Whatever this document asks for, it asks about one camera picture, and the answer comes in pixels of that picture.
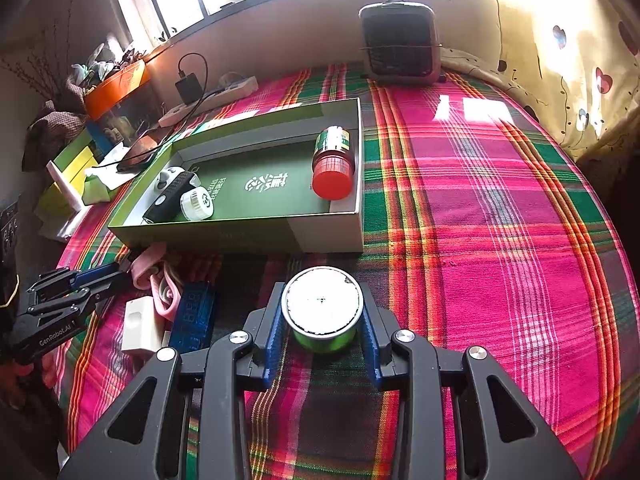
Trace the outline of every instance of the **bottle label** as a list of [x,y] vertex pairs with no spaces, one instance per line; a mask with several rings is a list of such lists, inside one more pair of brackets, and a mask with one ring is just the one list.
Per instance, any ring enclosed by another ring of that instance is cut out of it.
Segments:
[[340,126],[329,126],[316,139],[314,155],[328,151],[347,153],[349,151],[349,133]]

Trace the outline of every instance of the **bottle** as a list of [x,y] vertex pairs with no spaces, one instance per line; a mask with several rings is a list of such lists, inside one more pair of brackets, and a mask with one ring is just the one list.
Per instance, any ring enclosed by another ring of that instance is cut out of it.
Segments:
[[329,126],[318,135],[311,168],[311,186],[320,198],[341,200],[351,193],[355,163],[347,130]]

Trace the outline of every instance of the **can lid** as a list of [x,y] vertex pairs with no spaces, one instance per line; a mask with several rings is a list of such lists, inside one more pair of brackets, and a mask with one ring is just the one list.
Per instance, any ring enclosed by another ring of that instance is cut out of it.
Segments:
[[364,302],[358,282],[334,267],[312,267],[294,276],[282,293],[282,313],[297,332],[334,338],[353,327]]
[[213,200],[209,191],[202,186],[196,187],[180,197],[180,209],[184,217],[195,222],[213,215]]
[[342,200],[353,187],[353,168],[341,155],[325,155],[314,168],[311,186],[316,195],[325,200]]

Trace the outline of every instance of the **table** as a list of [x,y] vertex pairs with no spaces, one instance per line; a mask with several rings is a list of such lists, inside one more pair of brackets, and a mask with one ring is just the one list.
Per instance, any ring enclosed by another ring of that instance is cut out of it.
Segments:
[[[273,283],[332,265],[436,346],[482,344],[592,478],[639,411],[638,291],[590,185],[516,103],[447,73],[432,88],[382,87],[344,64],[303,70],[212,112],[218,118],[359,97],[365,135],[365,250],[352,254],[185,256],[187,280],[214,283],[215,337],[266,304]],[[200,124],[204,117],[191,125]],[[108,231],[126,189],[93,206],[60,266],[87,269],[127,249]],[[119,351],[124,304],[58,351],[56,391],[73,451],[132,378]],[[313,356],[291,338],[280,374],[247,394],[254,479],[388,478],[398,395],[377,393],[354,344]],[[447,477],[455,478],[450,399]],[[196,453],[197,409],[190,431]]]

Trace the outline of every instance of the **orange storage bin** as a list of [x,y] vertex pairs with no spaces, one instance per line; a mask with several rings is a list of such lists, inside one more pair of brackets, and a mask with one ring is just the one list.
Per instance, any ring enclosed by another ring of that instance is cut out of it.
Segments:
[[127,95],[149,81],[145,62],[140,60],[112,75],[84,96],[86,112],[97,121]]

